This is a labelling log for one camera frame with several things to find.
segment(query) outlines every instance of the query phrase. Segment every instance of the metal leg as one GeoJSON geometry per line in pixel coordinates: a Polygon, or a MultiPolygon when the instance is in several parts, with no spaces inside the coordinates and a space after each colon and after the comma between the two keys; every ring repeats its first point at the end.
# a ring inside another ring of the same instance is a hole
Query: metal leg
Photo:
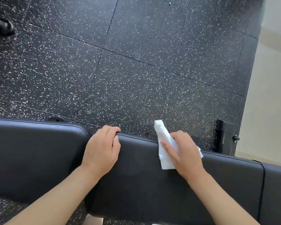
{"type": "Polygon", "coordinates": [[[9,36],[15,33],[15,27],[9,20],[0,18],[0,35],[9,36]]]}

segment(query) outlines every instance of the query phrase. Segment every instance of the speckled rubber flooring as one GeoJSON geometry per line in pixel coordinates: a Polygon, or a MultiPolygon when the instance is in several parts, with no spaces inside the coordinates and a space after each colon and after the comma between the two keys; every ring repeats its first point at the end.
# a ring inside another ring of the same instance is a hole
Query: speckled rubber flooring
{"type": "MultiPolygon", "coordinates": [[[[0,37],[0,117],[60,115],[92,133],[118,125],[151,138],[153,121],[163,119],[213,150],[218,118],[239,131],[262,7],[263,0],[0,0],[0,15],[17,28],[0,37]]],[[[21,208],[8,205],[1,216],[21,208]]]]}

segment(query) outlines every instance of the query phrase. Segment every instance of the paper towel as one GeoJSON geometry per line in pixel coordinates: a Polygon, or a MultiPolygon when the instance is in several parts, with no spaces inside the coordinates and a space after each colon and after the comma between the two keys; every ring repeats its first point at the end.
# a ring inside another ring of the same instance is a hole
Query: paper towel
{"type": "MultiPolygon", "coordinates": [[[[156,131],[157,137],[158,137],[158,145],[159,145],[158,154],[159,154],[159,159],[160,159],[160,163],[161,163],[161,168],[163,170],[175,169],[175,166],[172,163],[170,156],[168,155],[167,151],[165,151],[165,149],[163,148],[163,146],[160,143],[161,141],[164,140],[164,141],[170,143],[171,146],[173,147],[173,149],[176,152],[178,152],[178,145],[177,145],[175,139],[171,137],[171,135],[165,128],[165,125],[163,124],[162,120],[155,120],[154,128],[155,128],[155,131],[156,131]]],[[[198,147],[198,150],[199,150],[200,156],[202,158],[203,155],[202,155],[201,149],[199,147],[198,147]]]]}

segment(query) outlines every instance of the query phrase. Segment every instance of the white object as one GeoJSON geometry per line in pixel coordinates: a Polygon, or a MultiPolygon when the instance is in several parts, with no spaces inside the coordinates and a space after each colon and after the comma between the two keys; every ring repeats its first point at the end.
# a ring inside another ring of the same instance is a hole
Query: white object
{"type": "MultiPolygon", "coordinates": [[[[161,169],[162,170],[175,169],[175,166],[172,163],[170,156],[168,155],[167,151],[165,151],[165,149],[163,148],[163,146],[160,143],[161,141],[164,140],[164,141],[170,143],[171,146],[173,147],[173,149],[176,152],[178,152],[178,145],[177,145],[175,139],[171,137],[171,135],[165,128],[165,125],[163,124],[162,120],[155,120],[154,128],[155,128],[155,131],[156,131],[157,137],[158,137],[158,145],[159,145],[158,154],[159,154],[159,159],[160,159],[160,163],[161,163],[161,169]]],[[[203,155],[202,155],[201,149],[199,147],[198,147],[198,150],[199,150],[200,156],[202,158],[203,155]]]]}

